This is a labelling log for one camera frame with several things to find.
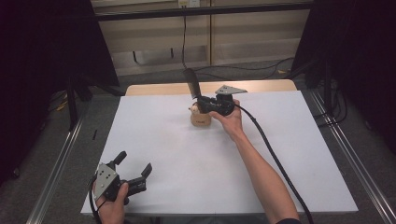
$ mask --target black cable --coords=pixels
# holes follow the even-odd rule
[[[97,212],[99,212],[99,209],[107,202],[107,200],[104,200],[99,206],[98,209],[96,209]]]
[[[186,45],[186,30],[187,30],[186,16],[183,17],[183,20],[184,20],[184,32],[183,32],[183,48],[181,50],[181,62],[183,63],[184,68],[187,69],[187,65],[184,62],[184,48]]]
[[[233,81],[232,79],[229,79],[227,77],[218,77],[218,76],[215,76],[215,75],[212,75],[212,74],[208,74],[208,73],[196,73],[196,74],[197,75],[205,75],[205,76],[209,76],[209,77],[216,77],[218,79],[223,79],[223,80],[226,80],[226,81]]]
[[[288,61],[288,60],[293,60],[293,59],[294,59],[293,57],[286,58],[286,59],[283,59],[273,65],[266,66],[266,67],[260,67],[260,68],[244,68],[244,67],[237,67],[237,66],[230,66],[230,65],[212,65],[212,66],[206,66],[206,67],[194,69],[194,72],[201,71],[201,70],[208,69],[208,68],[232,68],[232,69],[240,69],[240,70],[248,70],[248,71],[259,71],[259,70],[269,69],[272,67],[278,67],[281,63]]]
[[[337,116],[337,118],[334,118],[334,121],[329,121],[329,122],[326,122],[326,123],[323,123],[323,124],[319,124],[318,125],[319,128],[326,127],[326,126],[329,126],[329,125],[339,124],[339,123],[341,123],[342,121],[344,121],[347,118],[347,114],[348,114],[347,100],[346,100],[345,95],[342,92],[341,92],[341,95],[343,97],[344,107],[345,107],[344,116],[341,119],[339,119],[339,120],[337,120],[338,119],[338,116]]]
[[[89,193],[90,206],[91,206],[91,210],[92,210],[93,217],[95,218],[96,223],[102,224],[102,220],[100,219],[99,213],[98,213],[98,211],[95,209],[95,207],[94,207],[94,205],[93,205],[93,199],[92,199],[93,183],[95,182],[96,178],[97,178],[97,175],[95,174],[95,175],[92,177],[92,179],[90,180],[89,187],[88,187],[88,193]]]
[[[197,72],[197,71],[200,71],[200,70],[203,70],[203,69],[206,69],[206,68],[214,68],[214,67],[218,67],[218,68],[234,68],[234,69],[242,69],[242,70],[256,70],[256,71],[257,70],[263,70],[263,69],[269,69],[269,68],[274,67],[275,69],[271,73],[271,75],[269,75],[268,77],[263,77],[262,78],[262,79],[267,79],[269,77],[272,77],[276,73],[276,69],[277,69],[277,67],[280,64],[282,64],[283,62],[286,62],[288,60],[291,60],[291,59],[294,59],[294,58],[283,59],[283,60],[277,62],[276,64],[273,64],[273,65],[270,65],[270,66],[267,66],[267,67],[262,67],[262,68],[243,68],[243,67],[234,67],[234,66],[227,66],[227,65],[224,65],[224,66],[223,65],[214,65],[214,66],[208,66],[208,67],[195,69],[194,72]],[[232,79],[229,79],[229,78],[226,78],[226,77],[218,77],[218,76],[215,76],[215,75],[212,75],[212,74],[209,74],[209,73],[197,73],[197,74],[206,75],[206,76],[210,76],[210,77],[216,77],[216,78],[224,79],[224,80],[227,80],[227,81],[233,81]]]
[[[282,164],[280,163],[279,159],[277,158],[275,152],[273,151],[267,137],[265,136],[264,131],[262,130],[262,127],[260,126],[260,124],[257,122],[257,120],[242,106],[234,104],[236,107],[240,108],[241,110],[243,110],[249,117],[250,119],[253,121],[253,123],[256,125],[257,129],[259,130],[260,134],[262,135],[262,139],[265,142],[265,145],[267,145],[268,150],[270,151],[272,157],[274,158],[274,161],[276,162],[277,167],[279,168],[280,172],[282,173],[283,177],[285,177],[285,180],[288,182],[288,185],[290,187],[290,189],[293,191],[294,195],[296,196],[296,198],[298,199],[298,201],[300,202],[301,206],[303,207],[306,216],[308,217],[308,221],[310,224],[314,223],[314,220],[312,218],[311,212],[309,211],[308,207],[306,206],[303,198],[300,196],[299,192],[297,191],[297,189],[294,187],[293,183],[291,182],[288,174],[286,173],[285,169],[283,168]]]

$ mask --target floor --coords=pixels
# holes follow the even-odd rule
[[[265,47],[265,43],[258,43],[256,47],[219,46],[215,64],[237,63],[248,67],[272,65],[280,59],[293,56],[294,44],[295,40],[292,40],[290,47],[282,50],[270,49],[268,45]],[[174,49],[173,59],[170,49],[136,52],[138,63],[134,62],[132,52],[112,54],[112,57],[121,88],[147,82],[180,81],[174,71],[183,68],[181,48]],[[205,48],[186,49],[185,60],[189,67],[208,65]],[[290,65],[291,61],[277,66],[276,75],[272,78],[283,77]],[[249,73],[227,68],[213,69],[210,72],[238,79],[254,79],[274,73],[268,69],[260,73]],[[294,81],[298,89],[304,92],[313,115],[320,114],[316,95],[306,89],[304,77]],[[94,96],[91,102],[78,100],[78,112],[84,119],[78,124],[77,136],[67,130],[67,106],[49,114],[46,127],[20,167],[21,176],[9,180],[0,188],[0,223],[94,223],[79,211],[87,194],[87,182],[100,159],[120,98],[96,88],[92,88],[92,91]],[[60,97],[53,101],[49,108],[57,108],[62,99]],[[343,148],[339,139],[334,138],[334,132],[339,132],[336,129],[338,126],[334,129],[320,128],[320,131],[344,174],[360,211],[340,216],[317,214],[314,219],[316,223],[396,223],[394,214],[386,218],[378,212],[381,209],[392,212],[396,206],[396,156],[387,149],[380,136],[366,128],[364,118],[353,104],[346,107],[349,115],[339,127],[347,136],[348,144],[353,146],[352,149],[348,146]],[[306,222],[304,214],[301,214],[301,219]],[[147,217],[132,217],[133,223],[146,224],[150,221]]]

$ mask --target gray floor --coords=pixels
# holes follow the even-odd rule
[[[265,67],[274,63],[276,62],[239,63],[238,66]],[[290,65],[291,60],[285,61],[276,70],[287,71]],[[198,76],[201,81],[220,80],[218,77],[232,80],[263,79],[272,75],[273,71],[271,69],[247,71],[211,68]],[[276,72],[271,78],[283,76],[285,75]],[[165,72],[151,71],[140,75],[120,76],[121,86],[118,89],[126,90],[126,87],[131,84],[183,82],[183,80],[181,70],[175,68]],[[312,114],[319,114],[311,90],[307,90],[304,85],[304,77],[298,77],[294,81],[298,89],[303,92]],[[94,96],[90,102],[78,101],[79,112],[81,115],[85,115],[84,120],[78,137],[73,142],[70,153],[64,161],[64,168],[54,191],[48,195],[48,192],[42,192],[42,189],[46,186],[46,181],[58,155],[61,154],[64,141],[69,135],[67,107],[61,111],[54,110],[50,113],[46,127],[21,166],[20,178],[9,180],[0,188],[0,223],[26,223],[28,219],[31,220],[29,216],[37,199],[40,198],[40,194],[47,195],[50,201],[45,204],[42,217],[38,219],[37,223],[94,223],[90,217],[83,216],[79,211],[85,200],[88,180],[99,162],[106,143],[106,137],[120,98],[96,88],[92,88],[92,92],[94,92]],[[50,108],[55,107],[60,101],[61,99],[53,102]],[[349,103],[347,107],[348,117],[340,126],[350,144],[355,148],[367,172],[384,193],[389,205],[394,208],[396,207],[396,173],[394,172],[396,156],[388,150],[381,136],[366,128],[364,118],[361,117],[354,105]],[[356,175],[353,166],[335,140],[331,130],[328,127],[320,128],[320,130],[360,211],[343,215],[314,214],[316,223],[384,223],[373,199],[367,194],[367,189]],[[243,219],[245,223],[250,223],[248,218]],[[301,214],[301,219],[306,223],[304,214]],[[133,223],[149,223],[147,217],[131,217],[131,220]]]

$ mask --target wooden table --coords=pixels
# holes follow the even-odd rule
[[[291,80],[250,80],[250,81],[220,81],[201,82],[201,93],[215,93],[222,85],[247,90],[248,92],[261,91],[297,91]],[[189,94],[190,89],[186,83],[148,84],[130,86],[125,95],[177,95]]]

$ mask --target metal frame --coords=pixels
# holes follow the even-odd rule
[[[313,7],[328,7],[333,2],[317,3],[312,2],[296,2],[281,4],[261,4],[248,6],[229,6],[229,7],[190,7],[190,8],[172,8],[150,11],[135,12],[117,12],[117,13],[97,13],[90,16],[65,16],[52,18],[50,21],[122,21],[137,20],[150,18],[166,18],[166,17],[183,17],[183,16],[200,16],[200,15],[219,15],[219,14],[235,14],[249,12],[267,12],[267,11],[291,11],[304,10]]]

